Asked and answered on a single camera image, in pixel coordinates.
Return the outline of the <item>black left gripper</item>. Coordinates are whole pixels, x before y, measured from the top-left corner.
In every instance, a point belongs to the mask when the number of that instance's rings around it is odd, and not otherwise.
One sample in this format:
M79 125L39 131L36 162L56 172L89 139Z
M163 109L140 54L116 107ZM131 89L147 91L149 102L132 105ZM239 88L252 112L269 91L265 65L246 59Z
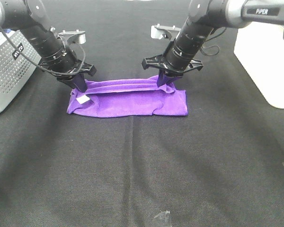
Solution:
M74 51L39 51L39 55L42 71L80 92L87 90L85 75L94 76L97 72L93 64L78 59Z

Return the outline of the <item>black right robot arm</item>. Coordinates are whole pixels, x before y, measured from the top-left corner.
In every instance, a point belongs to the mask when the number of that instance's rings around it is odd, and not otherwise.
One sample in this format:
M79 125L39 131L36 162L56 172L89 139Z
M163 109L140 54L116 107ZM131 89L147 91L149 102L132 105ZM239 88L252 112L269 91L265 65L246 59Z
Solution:
M152 38L170 42L163 54L144 58L142 67L159 70L159 87L170 84L189 71L202 69L194 56L217 29L244 28L251 22L284 26L284 0L192 0L182 28L151 27Z

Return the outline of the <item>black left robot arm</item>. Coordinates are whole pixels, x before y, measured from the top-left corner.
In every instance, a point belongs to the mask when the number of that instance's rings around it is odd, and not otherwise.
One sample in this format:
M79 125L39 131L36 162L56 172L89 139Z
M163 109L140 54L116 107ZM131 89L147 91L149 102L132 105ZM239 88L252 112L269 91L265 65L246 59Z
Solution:
M41 0L0 0L0 31L20 31L41 57L36 67L80 92L87 90L84 76L96 73L94 65L78 59L71 45L86 42L85 31L57 33Z

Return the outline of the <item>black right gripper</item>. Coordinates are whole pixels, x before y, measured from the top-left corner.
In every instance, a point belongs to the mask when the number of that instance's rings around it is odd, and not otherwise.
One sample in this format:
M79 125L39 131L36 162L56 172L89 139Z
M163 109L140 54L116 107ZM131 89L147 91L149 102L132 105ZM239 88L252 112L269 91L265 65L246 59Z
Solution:
M163 54L144 58L142 67L144 70L155 68L159 71L157 86L161 87L173 83L189 71L200 71L203 64L199 60L194 60L192 56L170 46Z

